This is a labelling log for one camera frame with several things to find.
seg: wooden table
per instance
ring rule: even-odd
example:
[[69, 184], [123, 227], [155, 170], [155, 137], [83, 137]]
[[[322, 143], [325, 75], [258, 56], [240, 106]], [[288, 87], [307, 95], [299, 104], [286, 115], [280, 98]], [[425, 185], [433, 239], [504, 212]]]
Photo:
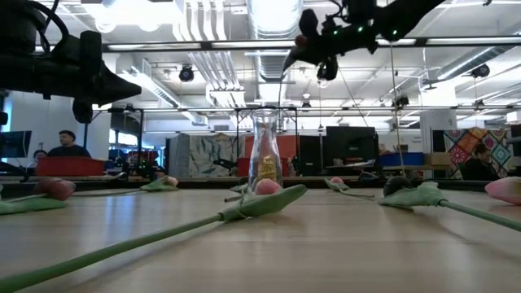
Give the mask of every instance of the wooden table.
[[[379, 195], [381, 190], [354, 190]], [[0, 217], [0, 277], [219, 212], [227, 190], [73, 198]], [[521, 208], [446, 191], [521, 221]], [[22, 292], [520, 292], [521, 234], [445, 208], [310, 190], [283, 212], [166, 239]]]

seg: blue bin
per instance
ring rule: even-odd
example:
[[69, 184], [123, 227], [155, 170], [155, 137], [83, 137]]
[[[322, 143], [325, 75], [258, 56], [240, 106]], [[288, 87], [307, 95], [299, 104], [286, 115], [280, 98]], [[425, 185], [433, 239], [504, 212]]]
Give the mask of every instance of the blue bin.
[[[404, 157], [405, 166], [423, 166], [423, 153], [422, 152], [405, 152], [402, 153]], [[379, 156], [379, 164], [383, 167], [400, 166], [400, 154], [385, 154]]]

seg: green stem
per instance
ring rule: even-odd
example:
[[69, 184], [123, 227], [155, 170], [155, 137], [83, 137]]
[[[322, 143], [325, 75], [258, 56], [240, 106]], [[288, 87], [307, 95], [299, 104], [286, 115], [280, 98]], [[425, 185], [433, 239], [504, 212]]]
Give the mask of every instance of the green stem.
[[505, 219], [504, 217], [496, 216], [496, 215], [493, 215], [493, 214], [490, 214], [487, 212], [481, 212], [474, 208], [463, 207], [459, 204], [451, 203], [448, 200], [440, 201], [439, 205], [441, 207], [453, 209], [454, 211], [463, 212], [467, 215], [477, 216], [479, 219], [491, 221], [492, 223], [502, 225], [502, 226], [505, 226], [506, 228], [511, 228], [513, 230], [521, 232], [521, 223], [519, 223], [517, 221]]
[[119, 191], [113, 191], [113, 192], [107, 192], [107, 193], [103, 193], [103, 194], [92, 194], [92, 195], [89, 195], [89, 194], [82, 194], [81, 191], [79, 194], [72, 194], [72, 196], [77, 196], [77, 197], [94, 197], [94, 196], [111, 196], [111, 195], [139, 195], [141, 193], [145, 193], [147, 191], [144, 191], [144, 190], [140, 190], [140, 189], [135, 189], [135, 190], [119, 190]]
[[6, 203], [15, 203], [15, 202], [25, 201], [25, 200], [29, 200], [29, 199], [39, 199], [39, 198], [46, 197], [46, 196], [47, 196], [47, 194], [24, 196], [23, 198], [6, 200]]
[[365, 200], [369, 200], [369, 201], [372, 201], [372, 202], [375, 201], [374, 195], [356, 195], [356, 194], [349, 193], [349, 192], [347, 192], [345, 190], [339, 190], [339, 193], [342, 194], [342, 195], [352, 196], [352, 197], [355, 197], [357, 199], [365, 199]]
[[95, 264], [101, 260], [106, 260], [109, 257], [113, 257], [134, 248], [160, 241], [204, 225], [212, 224], [214, 222], [220, 221], [221, 219], [222, 215], [211, 216], [200, 221], [178, 226], [176, 228], [163, 230], [154, 234], [148, 234], [142, 237], [130, 239], [122, 243], [113, 244], [109, 247], [89, 252], [83, 256], [74, 257], [70, 260], [60, 262], [56, 265], [50, 265], [28, 273], [21, 273], [18, 275], [6, 277], [0, 279], [0, 292], [14, 292], [22, 290], [29, 286], [33, 286], [52, 278], [65, 275], [66, 273], [71, 273], [78, 269], [83, 269], [86, 266]]

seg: clear glass bottle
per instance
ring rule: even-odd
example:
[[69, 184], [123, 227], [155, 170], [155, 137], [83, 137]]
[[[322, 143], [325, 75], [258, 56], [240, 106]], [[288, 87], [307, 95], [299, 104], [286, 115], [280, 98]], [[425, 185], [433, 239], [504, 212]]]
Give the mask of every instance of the clear glass bottle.
[[282, 165], [277, 146], [277, 110], [255, 110], [253, 133], [255, 137], [248, 180], [248, 191], [251, 195], [261, 179], [271, 179], [282, 186]]

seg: computer monitor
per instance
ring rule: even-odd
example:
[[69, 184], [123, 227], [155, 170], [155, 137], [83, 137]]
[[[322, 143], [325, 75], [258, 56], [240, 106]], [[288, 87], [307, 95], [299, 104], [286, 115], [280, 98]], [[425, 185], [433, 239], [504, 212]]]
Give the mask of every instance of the computer monitor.
[[374, 127], [328, 126], [324, 143], [324, 166], [333, 166], [333, 159], [350, 163], [378, 158], [378, 135]]
[[0, 133], [0, 157], [27, 158], [32, 131]]

